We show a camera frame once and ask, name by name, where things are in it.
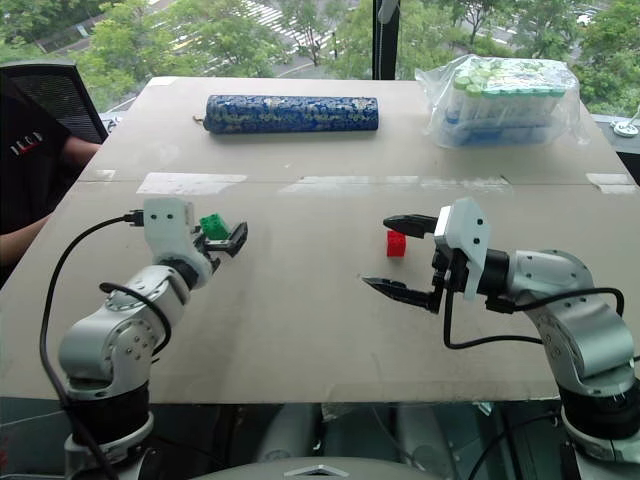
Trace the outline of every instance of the mesh chair back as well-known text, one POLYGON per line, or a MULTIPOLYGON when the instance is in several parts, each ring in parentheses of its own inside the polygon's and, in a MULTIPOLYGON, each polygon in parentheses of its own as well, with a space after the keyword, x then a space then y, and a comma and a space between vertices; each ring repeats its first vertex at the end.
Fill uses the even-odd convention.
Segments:
POLYGON ((92 143, 107 138, 74 62, 12 62, 3 64, 0 70, 72 135, 92 143))

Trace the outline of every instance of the cardboard sheet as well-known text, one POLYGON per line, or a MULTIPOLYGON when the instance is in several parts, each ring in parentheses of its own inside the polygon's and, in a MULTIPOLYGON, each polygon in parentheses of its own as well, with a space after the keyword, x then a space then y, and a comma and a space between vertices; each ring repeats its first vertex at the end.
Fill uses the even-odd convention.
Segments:
MULTIPOLYGON (((428 289, 433 241, 408 239, 405 258, 389 259, 382 219, 437 214, 467 195, 493 226, 493 248, 565 250, 589 266, 597 285, 622 289, 625 318, 640 338, 640 297, 634 294, 640 224, 632 220, 640 213, 640 195, 604 195, 587 179, 588 172, 624 173, 599 132, 582 153, 566 139, 537 150, 442 150, 422 136, 421 93, 411 82, 234 82, 240 93, 375 95, 381 129, 370 137, 220 140, 191 115, 208 93, 231 90, 228 79, 178 78, 147 88, 0 292, 4 395, 52 398, 37 335, 53 265, 84 228, 140 208, 148 195, 176 193, 140 190, 145 182, 149 187, 152 172, 244 176, 223 189, 181 193, 194 202, 198 217, 218 212, 230 223, 249 223, 243 251, 223 258, 213 280, 193 292, 185 318, 153 366, 154 402, 555 396, 539 346, 449 351, 442 345, 441 316, 393 302, 361 281, 376 275, 428 289), (167 115, 165 109, 174 111, 167 115), (100 181, 92 178, 97 170, 115 173, 100 181)), ((142 229, 124 224, 80 245, 56 293, 49 340, 54 358, 66 329, 103 301, 98 283, 125 282, 150 260, 142 229)), ((486 312, 481 299, 458 298, 454 315, 456 340, 536 334, 524 315, 486 312)))

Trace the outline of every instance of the blue cylindrical package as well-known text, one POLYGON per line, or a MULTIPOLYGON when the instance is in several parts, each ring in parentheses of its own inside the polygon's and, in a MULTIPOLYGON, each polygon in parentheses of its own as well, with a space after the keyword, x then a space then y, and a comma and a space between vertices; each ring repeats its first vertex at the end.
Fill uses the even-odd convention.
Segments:
POLYGON ((211 95, 204 128, 212 133, 377 130, 370 97, 211 95))

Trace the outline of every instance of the glass window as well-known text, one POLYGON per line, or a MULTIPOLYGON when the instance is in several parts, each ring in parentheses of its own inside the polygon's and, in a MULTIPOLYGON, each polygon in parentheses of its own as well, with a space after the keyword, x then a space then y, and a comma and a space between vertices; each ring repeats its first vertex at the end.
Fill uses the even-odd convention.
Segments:
POLYGON ((103 113, 126 110, 153 76, 371 78, 371 4, 6 0, 0 63, 72 58, 103 113))
POLYGON ((566 61, 591 113, 640 103, 637 0, 402 0, 396 78, 467 53, 566 61))

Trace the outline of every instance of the white tape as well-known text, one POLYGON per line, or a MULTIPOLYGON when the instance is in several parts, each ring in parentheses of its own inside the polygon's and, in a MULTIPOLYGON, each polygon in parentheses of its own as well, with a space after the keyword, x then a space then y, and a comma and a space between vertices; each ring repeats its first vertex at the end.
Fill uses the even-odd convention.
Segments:
POLYGON ((587 179, 602 193, 629 195, 636 192, 635 184, 624 173, 587 173, 587 179))
POLYGON ((147 87, 171 85, 176 81, 177 78, 178 77, 153 77, 151 80, 149 80, 149 83, 147 83, 147 87))
POLYGON ((617 195, 631 195, 636 193, 635 185, 598 185, 602 193, 613 193, 617 195))
POLYGON ((304 177, 286 187, 278 193, 284 195, 340 195, 357 196, 371 192, 374 188, 389 190, 391 193, 410 191, 415 189, 450 189, 465 188, 481 192, 509 193, 511 185, 504 178, 476 178, 473 180, 444 180, 441 178, 418 177, 415 175, 395 176, 310 176, 304 177))
POLYGON ((136 193, 163 195, 213 195, 225 188, 244 182, 246 175, 215 175, 210 173, 150 172, 136 193))
POLYGON ((91 181, 95 182, 110 182, 113 176, 116 174, 115 170, 94 170, 94 178, 91 181))

